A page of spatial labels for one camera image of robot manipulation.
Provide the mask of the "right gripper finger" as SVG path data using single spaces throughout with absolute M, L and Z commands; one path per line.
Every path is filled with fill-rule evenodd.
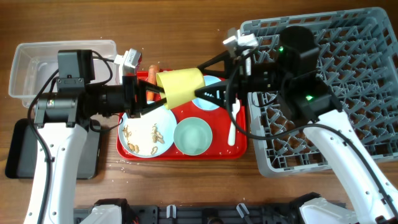
M 194 91 L 197 98 L 209 101 L 219 107 L 226 107 L 226 87 L 227 82 L 217 82 L 211 85 L 201 87 Z
M 220 70 L 210 70 L 208 67 L 212 65 L 216 65 L 217 63 L 223 62 L 224 69 L 223 71 Z M 232 69 L 232 58 L 230 53 L 226 50 L 219 55 L 209 59 L 208 61 L 200 64 L 197 68 L 202 72 L 204 75 L 211 75 L 214 77 L 228 77 L 230 75 L 230 71 Z

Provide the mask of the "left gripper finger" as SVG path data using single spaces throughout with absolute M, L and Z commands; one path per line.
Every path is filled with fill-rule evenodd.
M 136 101 L 136 118 L 140 118 L 142 115 L 145 115 L 155 109 L 166 104 L 167 99 L 163 98 L 161 100 L 155 101 L 153 103 L 148 103 L 146 99 L 137 100 Z
M 162 87 L 149 83 L 145 80 L 138 80 L 137 85 L 140 93 L 146 93 L 147 91 L 153 93 L 164 93 L 164 89 Z

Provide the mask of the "light blue bowl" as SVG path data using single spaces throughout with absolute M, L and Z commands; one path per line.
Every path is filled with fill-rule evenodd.
M 207 85 L 212 85 L 214 83 L 217 83 L 217 82 L 221 81 L 219 78 L 214 77 L 214 76 L 209 76 L 209 75 L 204 76 L 204 80 L 205 80 L 205 85 L 206 86 Z M 204 110 L 204 111 L 213 111 L 213 110 L 216 110 L 216 109 L 219 108 L 218 105 L 216 105 L 216 104 L 214 104 L 212 102 L 203 100 L 201 98 L 195 98 L 194 100 L 192 100 L 192 103 L 197 108 L 199 108 L 201 110 Z

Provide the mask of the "white plastic spoon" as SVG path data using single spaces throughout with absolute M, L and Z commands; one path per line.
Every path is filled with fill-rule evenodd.
M 240 101 L 236 99 L 236 102 L 232 105 L 232 115 L 233 118 L 236 119 L 237 114 L 241 108 Z M 236 127 L 233 123 L 230 125 L 229 135 L 228 135 L 228 145 L 234 146 L 236 142 Z

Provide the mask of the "yellow plastic cup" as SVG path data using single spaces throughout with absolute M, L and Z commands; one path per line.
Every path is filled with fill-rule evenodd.
M 205 86 L 203 74 L 198 68 L 159 72 L 156 82 L 164 89 L 160 96 L 166 99 L 164 106 L 168 110 L 194 100 L 195 90 Z

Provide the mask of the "green bowl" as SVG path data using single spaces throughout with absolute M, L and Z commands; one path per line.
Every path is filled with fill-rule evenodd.
M 206 152 L 213 141 L 210 125 L 201 118 L 189 117 L 179 122 L 174 131 L 174 144 L 188 156 Z

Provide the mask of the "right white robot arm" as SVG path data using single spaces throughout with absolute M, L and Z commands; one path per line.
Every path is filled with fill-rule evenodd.
M 232 105 L 248 93 L 276 91 L 284 116 L 318 148 L 341 182 L 355 222 L 396 223 L 397 189 L 358 139 L 333 90 L 317 77 L 320 50 L 312 31 L 285 28 L 271 63 L 252 62 L 260 48 L 255 35 L 230 29 L 223 43 L 225 52 L 199 66 L 221 81 L 197 89 L 195 95 L 231 114 Z

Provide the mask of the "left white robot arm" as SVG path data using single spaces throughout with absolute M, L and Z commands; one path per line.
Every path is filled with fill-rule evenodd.
M 91 117 L 126 113 L 140 117 L 166 103 L 147 102 L 147 92 L 163 93 L 155 84 L 123 77 L 121 85 L 93 83 L 93 61 L 102 56 L 93 50 L 61 50 L 58 69 L 30 104 L 27 119 L 37 138 L 37 160 L 25 223 L 73 223 L 79 160 Z

